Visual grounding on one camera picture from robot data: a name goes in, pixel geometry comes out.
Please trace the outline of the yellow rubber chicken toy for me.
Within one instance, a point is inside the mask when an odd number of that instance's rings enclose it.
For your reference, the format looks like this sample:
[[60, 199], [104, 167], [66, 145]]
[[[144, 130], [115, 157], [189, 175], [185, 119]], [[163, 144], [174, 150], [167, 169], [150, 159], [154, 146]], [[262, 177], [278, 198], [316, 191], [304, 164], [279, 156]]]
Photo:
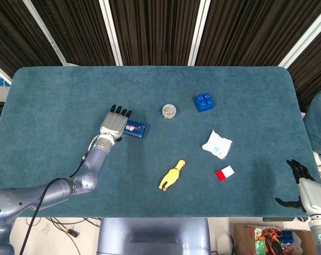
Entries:
[[180, 172], [185, 165], [186, 161], [184, 159], [180, 159], [175, 167], [171, 168], [163, 177], [159, 184], [159, 189], [166, 191], [168, 187], [173, 185], [179, 179]]

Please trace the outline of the robot left five-finger hand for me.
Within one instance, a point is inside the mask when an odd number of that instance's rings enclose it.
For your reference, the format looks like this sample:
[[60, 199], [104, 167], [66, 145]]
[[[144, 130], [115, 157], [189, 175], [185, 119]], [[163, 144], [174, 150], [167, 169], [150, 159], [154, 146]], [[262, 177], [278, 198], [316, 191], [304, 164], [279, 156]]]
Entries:
[[109, 134], [114, 141], [120, 142], [122, 140], [122, 133], [132, 112], [132, 110], [128, 111], [122, 108], [122, 106], [112, 105], [101, 124], [100, 134]]

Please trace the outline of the blue toy building block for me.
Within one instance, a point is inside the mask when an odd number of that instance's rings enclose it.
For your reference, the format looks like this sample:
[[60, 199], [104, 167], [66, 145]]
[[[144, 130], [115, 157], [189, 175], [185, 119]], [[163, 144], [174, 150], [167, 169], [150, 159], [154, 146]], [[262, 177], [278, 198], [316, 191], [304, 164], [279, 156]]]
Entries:
[[209, 111], [214, 107], [214, 101], [209, 93], [204, 93], [194, 98], [194, 103], [199, 113]]

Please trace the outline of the dark brown pleated curtain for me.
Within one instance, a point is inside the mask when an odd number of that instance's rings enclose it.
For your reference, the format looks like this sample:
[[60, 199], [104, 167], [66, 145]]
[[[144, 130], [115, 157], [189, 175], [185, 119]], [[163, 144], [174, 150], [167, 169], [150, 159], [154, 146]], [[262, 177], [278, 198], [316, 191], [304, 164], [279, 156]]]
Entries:
[[[31, 0], [67, 64], [116, 65], [98, 0]], [[109, 0], [123, 65], [187, 65], [200, 0]], [[321, 0], [211, 0], [195, 65], [278, 66]], [[22, 0], [0, 0], [0, 68], [62, 65]], [[321, 33], [287, 69], [306, 111], [321, 90]]]

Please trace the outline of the red and white block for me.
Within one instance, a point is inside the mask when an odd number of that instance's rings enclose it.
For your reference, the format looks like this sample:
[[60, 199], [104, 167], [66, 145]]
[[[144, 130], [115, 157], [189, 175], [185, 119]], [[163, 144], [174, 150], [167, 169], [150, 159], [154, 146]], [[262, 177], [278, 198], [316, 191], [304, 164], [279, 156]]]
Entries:
[[227, 178], [229, 178], [231, 175], [233, 175], [235, 172], [231, 166], [227, 166], [221, 170], [218, 170], [216, 172], [216, 176], [219, 179], [219, 181], [223, 182]]

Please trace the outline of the teal fabric table cover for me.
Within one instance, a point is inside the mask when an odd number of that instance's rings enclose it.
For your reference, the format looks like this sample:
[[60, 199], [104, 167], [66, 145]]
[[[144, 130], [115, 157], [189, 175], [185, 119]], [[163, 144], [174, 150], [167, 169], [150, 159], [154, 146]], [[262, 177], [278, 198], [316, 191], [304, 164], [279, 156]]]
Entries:
[[[194, 98], [214, 107], [199, 113]], [[112, 105], [146, 125], [112, 148], [98, 186], [40, 212], [56, 217], [292, 217], [302, 211], [286, 160], [319, 180], [290, 73], [281, 67], [25, 67], [13, 78], [0, 119], [0, 189], [30, 188], [74, 172]], [[165, 104], [176, 117], [162, 117]], [[212, 131], [232, 141], [225, 159], [202, 149]], [[159, 184], [186, 165], [166, 191]], [[216, 172], [231, 166], [221, 182]]]

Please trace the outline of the cardboard box of toys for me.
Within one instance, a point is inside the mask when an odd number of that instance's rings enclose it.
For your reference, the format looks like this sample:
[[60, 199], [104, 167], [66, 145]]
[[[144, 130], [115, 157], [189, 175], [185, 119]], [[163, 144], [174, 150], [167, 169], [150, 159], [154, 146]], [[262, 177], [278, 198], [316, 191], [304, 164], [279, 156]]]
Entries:
[[310, 231], [235, 225], [236, 255], [317, 255]]

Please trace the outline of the white plastic packet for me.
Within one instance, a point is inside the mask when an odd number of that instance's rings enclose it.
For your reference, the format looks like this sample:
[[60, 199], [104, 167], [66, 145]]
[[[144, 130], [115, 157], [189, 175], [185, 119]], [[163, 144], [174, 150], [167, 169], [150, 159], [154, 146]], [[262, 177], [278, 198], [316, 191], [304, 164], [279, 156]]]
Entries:
[[202, 145], [202, 149], [210, 152], [219, 159], [225, 159], [230, 151], [231, 145], [231, 140], [221, 137], [213, 130], [208, 141]]

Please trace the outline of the robot right five-finger hand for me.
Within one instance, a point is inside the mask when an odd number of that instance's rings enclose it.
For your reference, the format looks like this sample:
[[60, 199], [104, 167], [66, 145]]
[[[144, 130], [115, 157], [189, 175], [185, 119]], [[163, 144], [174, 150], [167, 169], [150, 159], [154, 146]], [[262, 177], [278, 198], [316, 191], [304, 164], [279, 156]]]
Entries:
[[301, 209], [308, 217], [321, 216], [321, 184], [316, 182], [308, 168], [298, 161], [291, 159], [286, 162], [291, 167], [299, 198], [297, 201], [275, 198], [275, 201], [282, 207]]

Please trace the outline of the blue glasses case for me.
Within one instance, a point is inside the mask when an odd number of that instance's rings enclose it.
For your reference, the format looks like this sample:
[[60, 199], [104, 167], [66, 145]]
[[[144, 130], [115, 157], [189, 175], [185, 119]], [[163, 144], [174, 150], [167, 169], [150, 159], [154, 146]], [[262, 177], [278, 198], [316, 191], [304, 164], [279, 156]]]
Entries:
[[145, 124], [128, 120], [124, 128], [123, 134], [142, 139], [145, 131]]

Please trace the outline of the clear jar of clips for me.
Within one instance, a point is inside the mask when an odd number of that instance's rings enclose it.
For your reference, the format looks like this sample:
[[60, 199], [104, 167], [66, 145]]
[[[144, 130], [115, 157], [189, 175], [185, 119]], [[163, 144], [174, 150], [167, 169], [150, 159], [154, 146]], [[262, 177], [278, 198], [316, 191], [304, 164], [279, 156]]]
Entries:
[[176, 107], [173, 104], [165, 104], [162, 108], [162, 117], [167, 120], [172, 120], [176, 117]]

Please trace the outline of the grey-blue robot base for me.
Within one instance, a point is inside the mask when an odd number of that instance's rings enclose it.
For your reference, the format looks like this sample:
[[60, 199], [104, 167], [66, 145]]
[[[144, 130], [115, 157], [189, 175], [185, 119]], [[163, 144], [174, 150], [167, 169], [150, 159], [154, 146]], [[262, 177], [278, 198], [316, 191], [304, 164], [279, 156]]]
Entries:
[[207, 218], [102, 218], [96, 255], [211, 255]]

